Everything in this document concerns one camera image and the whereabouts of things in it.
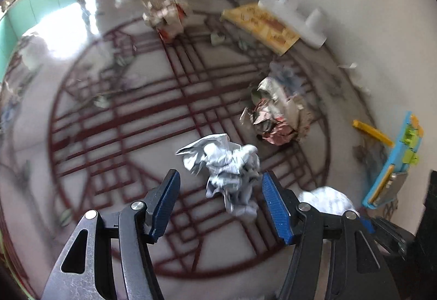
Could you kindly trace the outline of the white paper ball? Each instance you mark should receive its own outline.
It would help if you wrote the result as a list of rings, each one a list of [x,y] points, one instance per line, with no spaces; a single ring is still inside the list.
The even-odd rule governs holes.
[[[253,188],[261,183],[261,163],[255,145],[239,145],[227,134],[210,134],[176,151],[184,167],[198,175],[207,169],[205,196],[223,196],[226,211],[246,222],[255,221],[258,205]]]

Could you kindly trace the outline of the teal kitchen cabinets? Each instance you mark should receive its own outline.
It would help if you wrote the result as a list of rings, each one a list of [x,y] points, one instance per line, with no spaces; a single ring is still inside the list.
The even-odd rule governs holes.
[[[6,70],[13,49],[22,35],[53,11],[76,0],[18,0],[1,15],[1,74]]]

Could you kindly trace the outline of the crumpled white paper near edge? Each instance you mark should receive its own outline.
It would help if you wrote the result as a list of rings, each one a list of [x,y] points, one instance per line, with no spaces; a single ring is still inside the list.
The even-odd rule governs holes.
[[[311,191],[301,191],[297,194],[297,198],[300,202],[306,202],[315,207],[321,213],[342,216],[350,210],[359,214],[347,196],[328,186],[318,187]]]

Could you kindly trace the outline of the yellow plastic stick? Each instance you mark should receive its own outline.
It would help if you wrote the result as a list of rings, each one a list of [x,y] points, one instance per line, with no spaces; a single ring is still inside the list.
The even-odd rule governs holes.
[[[370,126],[369,124],[366,124],[360,120],[354,119],[354,121],[352,122],[352,126],[355,129],[357,129],[357,130],[371,136],[372,138],[380,141],[381,143],[388,146],[389,148],[393,148],[395,146],[394,141],[392,141],[387,135],[383,134],[377,128],[374,128],[374,127]]]

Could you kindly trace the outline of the white foam block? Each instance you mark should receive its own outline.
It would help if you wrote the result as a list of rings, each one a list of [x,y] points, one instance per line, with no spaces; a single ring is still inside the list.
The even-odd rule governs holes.
[[[300,2],[301,0],[259,0],[258,6],[291,28],[307,45],[320,49],[327,40],[328,16],[318,7],[305,16],[299,11]]]

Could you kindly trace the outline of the yellow picture book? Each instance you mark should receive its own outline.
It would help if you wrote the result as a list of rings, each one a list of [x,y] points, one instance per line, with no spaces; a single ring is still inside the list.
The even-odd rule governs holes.
[[[222,19],[247,32],[279,56],[300,39],[299,34],[257,3],[226,9],[222,12]]]

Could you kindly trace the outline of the crumpled red white wrapper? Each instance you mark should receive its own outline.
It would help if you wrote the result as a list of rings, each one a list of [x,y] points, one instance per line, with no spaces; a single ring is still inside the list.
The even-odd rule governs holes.
[[[142,3],[142,19],[165,43],[171,43],[184,33],[184,22],[191,15],[191,9],[181,0],[151,0]]]

